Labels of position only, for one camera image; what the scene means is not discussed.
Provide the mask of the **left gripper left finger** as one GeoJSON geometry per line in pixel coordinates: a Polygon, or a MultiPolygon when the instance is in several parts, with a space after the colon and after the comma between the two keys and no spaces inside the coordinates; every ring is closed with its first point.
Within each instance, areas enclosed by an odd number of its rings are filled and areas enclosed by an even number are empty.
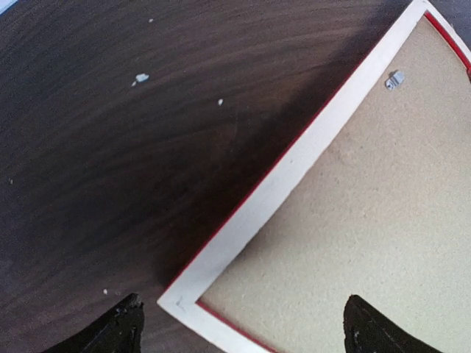
{"type": "Polygon", "coordinates": [[[53,352],[140,352],[144,303],[131,293],[70,338],[48,348],[53,352]]]}

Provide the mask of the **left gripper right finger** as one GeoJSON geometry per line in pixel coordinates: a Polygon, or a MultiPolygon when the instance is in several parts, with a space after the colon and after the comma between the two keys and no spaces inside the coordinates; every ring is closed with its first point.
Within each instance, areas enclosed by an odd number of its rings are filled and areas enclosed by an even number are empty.
{"type": "Polygon", "coordinates": [[[351,295],[344,308],[346,353],[440,353],[409,335],[359,295],[351,295]]]}

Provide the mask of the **wooden picture frame red edge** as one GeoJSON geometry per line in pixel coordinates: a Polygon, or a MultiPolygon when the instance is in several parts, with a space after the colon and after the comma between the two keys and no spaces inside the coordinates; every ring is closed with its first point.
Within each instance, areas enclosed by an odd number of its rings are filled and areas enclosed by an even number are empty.
{"type": "Polygon", "coordinates": [[[207,307],[200,296],[252,240],[299,184],[358,109],[421,18],[450,45],[465,71],[470,50],[429,1],[412,1],[386,34],[314,115],[266,175],[171,281],[157,304],[181,324],[224,352],[272,352],[207,307]]]}

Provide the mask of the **brown backing board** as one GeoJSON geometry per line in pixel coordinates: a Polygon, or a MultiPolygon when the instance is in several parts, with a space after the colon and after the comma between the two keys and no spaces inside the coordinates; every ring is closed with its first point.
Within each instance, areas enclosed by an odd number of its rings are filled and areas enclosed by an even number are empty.
{"type": "Polygon", "coordinates": [[[343,352],[359,295],[441,352],[470,350],[470,81],[426,18],[201,302],[279,352],[343,352]]]}

